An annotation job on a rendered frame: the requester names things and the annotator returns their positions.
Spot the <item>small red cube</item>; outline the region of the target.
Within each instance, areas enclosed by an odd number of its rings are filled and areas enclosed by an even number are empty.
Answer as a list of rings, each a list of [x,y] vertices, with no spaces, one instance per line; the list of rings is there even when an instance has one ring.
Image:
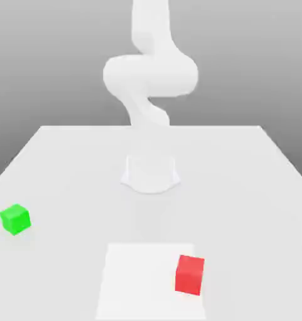
[[[175,290],[200,296],[205,259],[180,255],[175,272]]]

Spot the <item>small green cube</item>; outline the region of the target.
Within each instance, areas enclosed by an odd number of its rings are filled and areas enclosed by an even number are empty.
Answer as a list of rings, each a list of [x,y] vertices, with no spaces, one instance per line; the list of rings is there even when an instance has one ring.
[[[3,228],[12,235],[31,226],[29,211],[20,204],[14,204],[0,212]]]

